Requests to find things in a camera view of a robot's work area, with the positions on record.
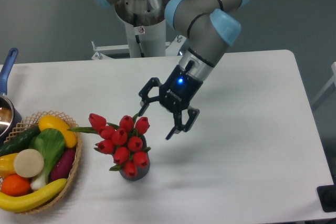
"yellow banana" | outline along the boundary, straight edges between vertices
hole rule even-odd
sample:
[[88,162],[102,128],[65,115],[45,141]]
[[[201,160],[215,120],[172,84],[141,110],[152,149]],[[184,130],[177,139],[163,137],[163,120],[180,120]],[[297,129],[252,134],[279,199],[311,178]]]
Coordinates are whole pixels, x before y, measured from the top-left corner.
[[0,193],[0,208],[10,212],[24,212],[34,209],[60,193],[66,183],[67,179],[61,178],[49,183],[38,191],[19,197]]

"artificial tulip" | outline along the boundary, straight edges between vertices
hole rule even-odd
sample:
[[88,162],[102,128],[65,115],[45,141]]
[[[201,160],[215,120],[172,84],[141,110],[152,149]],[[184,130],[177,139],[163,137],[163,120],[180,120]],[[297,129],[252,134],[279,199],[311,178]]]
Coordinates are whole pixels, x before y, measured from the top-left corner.
[[137,136],[133,136],[129,139],[127,148],[132,152],[138,152],[141,150],[142,145],[143,145],[142,140]]
[[136,166],[145,168],[149,163],[148,158],[147,158],[147,153],[146,152],[136,152],[133,155],[133,162]]
[[104,154],[114,153],[115,145],[112,143],[112,140],[103,140],[97,145],[99,152]]
[[139,118],[139,120],[135,123],[135,128],[140,135],[145,134],[149,126],[148,118],[145,116]]
[[126,176],[134,177],[138,174],[136,166],[132,161],[128,160],[122,170],[125,172]]
[[115,133],[112,135],[112,142],[115,145],[123,145],[127,142],[127,132],[123,128],[119,128],[115,131]]
[[116,132],[116,130],[112,126],[104,126],[98,130],[98,134],[103,139],[112,139],[112,135]]
[[133,123],[133,119],[131,116],[129,115],[125,115],[119,123],[119,126],[121,128],[124,128],[127,132],[130,132],[133,127],[134,127],[134,123]]
[[119,147],[113,155],[113,162],[117,165],[121,165],[128,160],[129,155],[130,151],[126,147]]
[[89,115],[89,121],[91,123],[92,128],[95,131],[98,131],[100,128],[102,128],[106,125],[106,119],[105,118],[103,118],[100,115],[93,114],[93,113],[91,113]]

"orange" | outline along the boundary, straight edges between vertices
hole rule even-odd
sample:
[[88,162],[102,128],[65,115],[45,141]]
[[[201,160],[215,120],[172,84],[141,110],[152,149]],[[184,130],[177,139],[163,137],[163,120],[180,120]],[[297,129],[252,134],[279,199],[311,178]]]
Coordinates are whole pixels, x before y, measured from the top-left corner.
[[9,175],[2,182],[1,192],[13,197],[29,194],[30,192],[29,179],[22,178],[17,174]]

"purple eggplant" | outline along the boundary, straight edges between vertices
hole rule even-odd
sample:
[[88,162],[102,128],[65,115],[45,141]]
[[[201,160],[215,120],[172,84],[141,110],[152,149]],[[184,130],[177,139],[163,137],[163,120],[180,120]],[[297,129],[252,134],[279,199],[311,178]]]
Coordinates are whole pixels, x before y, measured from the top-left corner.
[[68,178],[75,161],[76,151],[74,149],[67,149],[63,156],[59,159],[55,167],[50,173],[50,181],[60,178]]

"fake fruit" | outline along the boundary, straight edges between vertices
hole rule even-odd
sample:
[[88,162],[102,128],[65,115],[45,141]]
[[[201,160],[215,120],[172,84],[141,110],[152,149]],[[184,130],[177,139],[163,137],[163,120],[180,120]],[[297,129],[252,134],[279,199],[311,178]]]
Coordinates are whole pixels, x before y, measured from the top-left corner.
[[76,151],[67,149],[50,173],[50,181],[67,178],[75,161]]
[[15,174],[14,159],[17,153],[8,154],[0,157],[0,177],[7,177],[11,174]]
[[16,174],[24,178],[36,176],[42,171],[43,167],[43,156],[34,149],[20,151],[14,159],[14,170]]
[[67,148],[73,148],[77,144],[77,138],[74,132],[68,131],[69,125],[54,115],[44,115],[38,121],[38,127],[42,132],[45,129],[56,129],[59,130],[65,139],[65,145]]
[[33,137],[37,136],[39,133],[40,130],[38,126],[33,126],[21,132],[12,140],[4,143],[4,145],[0,148],[0,156],[18,153],[24,149],[27,149]]
[[42,172],[31,181],[31,188],[36,191],[49,183],[49,174],[62,157],[65,149],[64,137],[58,130],[45,129],[33,139],[29,148],[39,151],[44,158]]
[[24,212],[34,209],[54,198],[64,189],[66,183],[67,179],[61,178],[49,183],[38,191],[20,197],[12,197],[0,193],[0,208],[11,212]]
[[23,196],[30,192],[30,181],[17,174],[9,175],[1,185],[1,192],[13,197]]

